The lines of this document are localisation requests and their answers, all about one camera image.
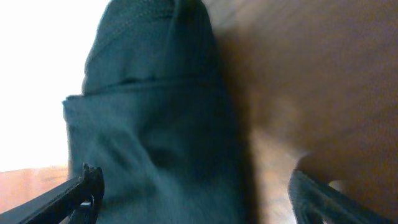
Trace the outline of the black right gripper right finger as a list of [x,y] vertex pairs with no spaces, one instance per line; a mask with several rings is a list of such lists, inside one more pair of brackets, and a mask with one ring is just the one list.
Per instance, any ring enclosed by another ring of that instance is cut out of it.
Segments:
[[299,170],[293,171],[288,191],[298,224],[392,222]]

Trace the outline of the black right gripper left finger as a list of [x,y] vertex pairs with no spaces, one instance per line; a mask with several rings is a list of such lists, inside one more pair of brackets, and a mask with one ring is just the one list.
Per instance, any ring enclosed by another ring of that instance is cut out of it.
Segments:
[[1,223],[95,224],[104,196],[104,177],[100,167],[83,165],[81,176],[1,214]]

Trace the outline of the black garment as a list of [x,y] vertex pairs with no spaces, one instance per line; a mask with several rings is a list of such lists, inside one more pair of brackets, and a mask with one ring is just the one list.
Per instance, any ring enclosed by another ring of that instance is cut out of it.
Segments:
[[246,155],[201,1],[111,1],[63,102],[71,175],[98,166],[98,223],[254,223]]

